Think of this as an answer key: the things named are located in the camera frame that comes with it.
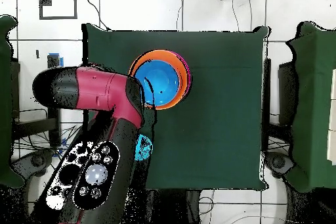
wire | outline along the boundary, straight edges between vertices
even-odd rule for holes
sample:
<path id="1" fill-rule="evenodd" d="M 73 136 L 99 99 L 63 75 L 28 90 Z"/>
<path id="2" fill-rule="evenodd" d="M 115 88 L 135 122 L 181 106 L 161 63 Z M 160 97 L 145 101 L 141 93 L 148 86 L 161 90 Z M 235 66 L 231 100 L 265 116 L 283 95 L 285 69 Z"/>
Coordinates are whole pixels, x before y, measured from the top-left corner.
<path id="1" fill-rule="evenodd" d="M 285 221 L 285 222 L 303 223 L 303 222 L 292 221 L 292 220 L 288 220 L 288 219 L 282 219 L 282 218 L 279 218 L 279 217 L 269 217 L 269 216 L 263 216 L 263 215 L 247 215 L 247 216 L 244 216 L 244 217 L 241 217 L 241 218 L 235 220 L 235 221 L 232 222 L 231 224 L 235 224 L 237 221 L 242 220 L 242 219 L 245 219 L 245 218 L 248 218 L 248 217 L 259 217 L 259 218 L 279 219 L 279 220 L 282 220 L 282 221 Z"/>
<path id="2" fill-rule="evenodd" d="M 28 112 L 28 111 L 37 111 L 37 110 L 43 110 L 45 112 L 45 117 L 48 118 L 47 111 L 43 108 L 37 108 L 37 109 L 28 109 L 28 110 L 21 110 L 19 112 Z"/>
<path id="3" fill-rule="evenodd" d="M 88 2 L 90 5 L 92 5 L 92 6 L 96 9 L 96 11 L 97 11 L 97 13 L 98 13 L 98 17 L 99 17 L 99 21 L 100 21 L 100 23 L 103 24 L 103 25 L 105 26 L 105 28 L 106 28 L 108 31 L 111 31 L 111 29 L 109 29 L 109 27 L 107 27 L 107 26 L 103 23 L 103 21 L 100 19 L 100 13 L 99 13 L 99 10 L 97 9 L 97 7 L 96 7 L 94 4 L 92 4 L 92 3 L 90 2 L 90 0 L 87 0 L 87 2 Z"/>
<path id="4" fill-rule="evenodd" d="M 276 149 L 276 148 L 282 148 L 283 150 L 285 150 L 286 152 L 288 152 L 288 150 L 286 150 L 284 147 L 285 147 L 286 145 L 284 145 L 284 146 L 275 146 L 274 148 L 269 148 L 269 150 L 274 150 L 274 149 Z"/>
<path id="5" fill-rule="evenodd" d="M 205 215 L 206 213 L 211 212 L 211 211 L 213 210 L 213 207 L 215 206 L 215 203 L 213 202 L 213 200 L 212 200 L 210 197 L 207 197 L 207 196 L 201 197 L 201 198 L 199 199 L 199 201 L 201 201 L 201 199 L 203 199 L 203 198 L 208 198 L 208 199 L 210 199 L 210 201 L 211 201 L 211 209 L 210 209 L 209 211 L 207 211 L 207 212 L 200 213 L 199 215 Z"/>
<path id="6" fill-rule="evenodd" d="M 249 11 L 251 13 L 251 25 L 250 25 L 250 28 L 251 28 L 251 32 L 252 32 L 252 6 L 251 6 L 251 0 L 249 0 Z"/>
<path id="7" fill-rule="evenodd" d="M 234 11 L 234 0 L 232 0 L 232 10 Z M 236 16 L 236 13 L 235 13 L 235 12 L 234 12 L 234 18 L 236 19 L 237 27 L 238 27 L 238 31 L 239 31 L 238 19 L 237 19 L 237 16 Z"/>
<path id="8" fill-rule="evenodd" d="M 72 134 L 71 134 L 71 136 L 69 136 L 69 137 L 68 137 L 68 139 L 67 139 L 67 140 L 69 140 L 71 137 L 73 137 L 73 136 L 76 134 L 76 132 L 77 132 L 79 129 L 80 129 L 80 127 L 78 127 L 78 128 L 75 130 L 75 132 L 74 132 L 74 133 L 72 133 Z"/>
<path id="9" fill-rule="evenodd" d="M 179 21 L 179 14 L 180 14 L 180 10 L 182 8 L 182 0 L 181 0 L 181 6 L 180 8 L 178 9 L 178 13 L 177 13 L 177 20 L 176 20 L 176 30 L 177 30 L 177 22 Z"/>

white floor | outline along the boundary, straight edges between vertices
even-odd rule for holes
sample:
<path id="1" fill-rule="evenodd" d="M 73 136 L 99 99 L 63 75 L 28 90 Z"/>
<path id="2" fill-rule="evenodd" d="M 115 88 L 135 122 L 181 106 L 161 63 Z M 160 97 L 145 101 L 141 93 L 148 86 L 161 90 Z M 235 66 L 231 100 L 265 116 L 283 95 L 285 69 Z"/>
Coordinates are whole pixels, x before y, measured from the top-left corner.
<path id="1" fill-rule="evenodd" d="M 336 0 L 90 0 L 100 10 L 101 20 L 112 30 L 184 30 L 184 31 L 251 31 L 257 26 L 269 26 L 271 34 L 268 57 L 272 59 L 272 88 L 270 113 L 277 122 L 278 65 L 292 59 L 285 41 L 294 38 L 297 25 L 314 21 L 326 29 L 336 27 Z M 49 16 L 71 16 L 73 0 L 52 0 L 51 7 L 43 7 Z M 103 28 L 95 8 L 87 0 L 77 0 L 77 20 L 40 20 L 38 0 L 0 0 L 0 14 L 18 19 L 18 27 L 9 34 L 14 57 L 21 63 L 20 109 L 43 108 L 33 99 L 32 81 L 47 68 L 47 55 L 59 53 L 64 66 L 77 66 L 82 58 L 81 23 L 92 23 Z M 36 120 L 45 116 L 43 111 L 23 112 L 21 120 Z M 62 110 L 64 138 L 78 127 L 82 112 Z M 35 143 L 45 146 L 41 137 L 32 137 Z M 23 156 L 25 150 L 15 150 L 13 159 Z M 53 169 L 42 178 L 34 177 L 30 188 L 30 208 L 43 190 Z M 273 178 L 265 169 L 264 179 L 269 188 L 263 192 L 253 190 L 205 190 L 200 201 L 202 224 L 284 224 L 286 193 L 284 183 Z"/>

black frame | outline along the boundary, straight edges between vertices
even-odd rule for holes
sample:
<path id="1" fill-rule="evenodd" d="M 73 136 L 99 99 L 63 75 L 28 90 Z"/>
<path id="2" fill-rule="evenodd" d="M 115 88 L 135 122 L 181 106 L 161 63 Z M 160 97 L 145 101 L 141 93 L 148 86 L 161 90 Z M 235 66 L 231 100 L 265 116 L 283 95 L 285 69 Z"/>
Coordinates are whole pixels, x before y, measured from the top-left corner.
<path id="1" fill-rule="evenodd" d="M 39 19 L 55 20 L 55 19 L 77 19 L 77 0 L 73 0 L 73 16 L 43 16 L 43 6 L 51 6 L 51 0 L 39 0 Z"/>

tile grout line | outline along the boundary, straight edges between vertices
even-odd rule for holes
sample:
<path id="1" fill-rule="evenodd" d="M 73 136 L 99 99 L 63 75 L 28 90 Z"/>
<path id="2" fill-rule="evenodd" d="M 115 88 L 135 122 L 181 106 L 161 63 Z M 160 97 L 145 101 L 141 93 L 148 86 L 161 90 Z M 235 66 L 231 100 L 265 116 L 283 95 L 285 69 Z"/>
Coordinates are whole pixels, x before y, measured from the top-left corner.
<path id="1" fill-rule="evenodd" d="M 266 19 L 267 19 L 267 0 L 265 0 L 265 26 L 266 26 Z"/>
<path id="2" fill-rule="evenodd" d="M 263 216 L 263 192 L 260 192 L 260 221 L 261 224 L 261 217 Z"/>
<path id="3" fill-rule="evenodd" d="M 215 190 L 213 190 L 213 194 L 211 195 L 211 200 L 213 201 L 213 197 L 215 195 Z M 211 224 L 211 216 L 213 215 L 213 208 L 215 207 L 215 205 L 213 204 L 213 207 L 211 208 L 210 211 L 210 220 L 209 220 L 209 224 Z"/>
<path id="4" fill-rule="evenodd" d="M 182 0 L 182 22 L 181 22 L 181 25 L 182 25 L 182 32 L 183 32 L 183 10 L 184 10 L 184 0 Z"/>
<path id="5" fill-rule="evenodd" d="M 18 22 L 18 0 L 16 0 L 16 21 Z M 16 26 L 16 58 L 18 59 L 18 25 Z M 19 159 L 21 159 L 20 141 L 21 139 L 18 140 L 18 158 Z"/>
<path id="6" fill-rule="evenodd" d="M 199 202 L 199 204 L 211 204 L 211 202 Z M 214 202 L 214 205 L 260 205 L 259 202 L 257 203 L 229 203 L 229 202 Z M 287 203 L 262 203 L 262 205 L 273 205 L 273 206 L 286 206 Z"/>
<path id="7" fill-rule="evenodd" d="M 265 0 L 265 27 L 266 27 L 266 21 L 267 21 L 267 0 Z M 261 224 L 261 217 L 263 216 L 263 191 L 260 192 L 260 220 L 259 224 Z"/>
<path id="8" fill-rule="evenodd" d="M 101 27 L 100 27 L 100 23 L 101 23 L 101 22 L 100 22 L 100 20 L 101 20 L 100 0 L 99 0 L 99 6 L 98 6 L 98 9 L 99 9 L 99 17 L 98 17 L 98 18 L 99 18 L 99 28 L 101 28 Z"/>

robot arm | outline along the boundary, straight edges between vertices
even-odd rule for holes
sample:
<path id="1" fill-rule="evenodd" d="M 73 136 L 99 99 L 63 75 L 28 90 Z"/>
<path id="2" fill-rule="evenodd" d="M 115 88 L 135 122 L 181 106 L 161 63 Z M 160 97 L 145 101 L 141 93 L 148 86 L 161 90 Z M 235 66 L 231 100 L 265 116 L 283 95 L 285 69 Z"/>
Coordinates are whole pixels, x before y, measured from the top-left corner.
<path id="1" fill-rule="evenodd" d="M 144 121 L 140 89 L 135 78 L 93 67 L 51 68 L 35 78 L 33 93 L 44 106 L 111 114 L 109 120 L 95 123 L 96 129 L 101 124 L 101 134 L 95 137 L 95 145 L 66 197 L 62 223 L 120 224 L 138 130 Z"/>

